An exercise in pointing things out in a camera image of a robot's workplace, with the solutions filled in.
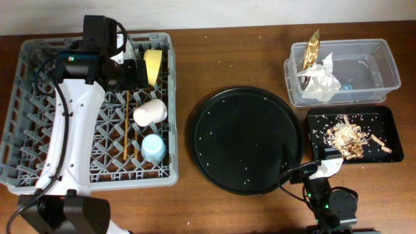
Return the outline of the food scraps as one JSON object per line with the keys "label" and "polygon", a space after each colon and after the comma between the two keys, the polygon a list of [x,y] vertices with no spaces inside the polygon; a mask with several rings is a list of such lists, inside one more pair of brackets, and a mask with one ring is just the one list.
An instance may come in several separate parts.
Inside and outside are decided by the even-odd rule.
{"label": "food scraps", "polygon": [[376,117],[365,118],[363,114],[336,114],[315,116],[310,140],[319,156],[340,154],[345,161],[364,159],[366,156],[389,155],[393,149],[387,140],[374,134],[368,123],[374,124]]}

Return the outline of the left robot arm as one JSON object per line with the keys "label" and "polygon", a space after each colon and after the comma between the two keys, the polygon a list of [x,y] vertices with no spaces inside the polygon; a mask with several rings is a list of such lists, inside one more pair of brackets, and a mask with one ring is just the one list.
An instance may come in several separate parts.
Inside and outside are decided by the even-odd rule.
{"label": "left robot arm", "polygon": [[124,26],[86,15],[83,37],[54,57],[55,117],[46,164],[31,195],[18,199],[16,216],[39,233],[121,233],[107,200],[91,197],[90,156],[99,111],[109,91],[149,86],[146,62],[127,51]]}

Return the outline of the yellow bowl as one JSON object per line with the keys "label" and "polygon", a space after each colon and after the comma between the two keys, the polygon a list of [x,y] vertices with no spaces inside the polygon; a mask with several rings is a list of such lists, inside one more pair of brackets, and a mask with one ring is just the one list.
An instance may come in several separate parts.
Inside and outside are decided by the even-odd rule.
{"label": "yellow bowl", "polygon": [[144,53],[144,60],[146,62],[146,71],[148,76],[148,84],[155,86],[161,67],[163,52],[161,50],[149,49]]}

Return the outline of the white napkin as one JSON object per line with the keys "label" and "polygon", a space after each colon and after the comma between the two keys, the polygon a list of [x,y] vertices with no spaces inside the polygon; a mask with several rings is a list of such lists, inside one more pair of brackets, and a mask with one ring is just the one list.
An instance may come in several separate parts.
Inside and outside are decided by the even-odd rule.
{"label": "white napkin", "polygon": [[339,80],[333,75],[333,53],[330,53],[322,64],[314,63],[312,67],[296,74],[297,77],[309,78],[304,88],[302,99],[317,99],[327,103],[341,89]]}

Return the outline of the white plate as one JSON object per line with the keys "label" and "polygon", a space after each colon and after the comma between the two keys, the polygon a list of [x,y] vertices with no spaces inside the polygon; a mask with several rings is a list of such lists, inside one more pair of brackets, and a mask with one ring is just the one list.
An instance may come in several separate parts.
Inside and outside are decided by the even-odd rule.
{"label": "white plate", "polygon": [[123,52],[123,59],[124,60],[130,60],[130,59],[137,60],[138,59],[137,54],[131,42],[129,41],[129,37],[123,36],[123,35],[121,35],[121,37],[122,37],[122,42],[126,40],[125,51]]}

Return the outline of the gold snack wrapper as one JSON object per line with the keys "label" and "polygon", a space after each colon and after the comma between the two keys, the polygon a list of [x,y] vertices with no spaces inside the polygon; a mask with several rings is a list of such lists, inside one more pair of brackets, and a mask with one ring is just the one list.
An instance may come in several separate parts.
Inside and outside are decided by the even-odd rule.
{"label": "gold snack wrapper", "polygon": [[304,59],[302,63],[303,70],[306,70],[312,67],[312,65],[314,65],[319,55],[319,49],[320,49],[320,31],[317,30],[312,35],[312,37],[309,39],[307,43],[305,54],[304,54]]}

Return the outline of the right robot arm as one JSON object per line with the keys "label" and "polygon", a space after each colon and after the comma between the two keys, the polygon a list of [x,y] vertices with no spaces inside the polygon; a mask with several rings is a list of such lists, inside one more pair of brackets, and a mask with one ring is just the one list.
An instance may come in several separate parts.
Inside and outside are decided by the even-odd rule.
{"label": "right robot arm", "polygon": [[358,193],[346,187],[332,187],[329,178],[343,165],[342,155],[333,148],[325,150],[324,158],[297,164],[286,146],[282,157],[288,168],[280,170],[276,184],[290,197],[306,204],[316,224],[307,233],[353,233],[357,223]]}

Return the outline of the pink cup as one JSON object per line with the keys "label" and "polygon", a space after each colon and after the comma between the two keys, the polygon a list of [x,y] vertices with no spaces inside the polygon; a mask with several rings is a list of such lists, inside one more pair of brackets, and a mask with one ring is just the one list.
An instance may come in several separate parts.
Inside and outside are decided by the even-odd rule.
{"label": "pink cup", "polygon": [[135,123],[141,127],[162,122],[167,116],[167,107],[160,99],[151,99],[133,112]]}

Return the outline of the light blue cup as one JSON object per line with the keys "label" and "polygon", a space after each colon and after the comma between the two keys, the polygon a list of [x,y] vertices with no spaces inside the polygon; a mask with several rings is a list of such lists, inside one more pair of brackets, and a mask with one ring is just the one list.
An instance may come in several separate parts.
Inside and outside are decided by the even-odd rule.
{"label": "light blue cup", "polygon": [[142,140],[141,154],[148,162],[161,162],[166,155],[166,145],[163,142],[163,139],[156,134],[145,136]]}

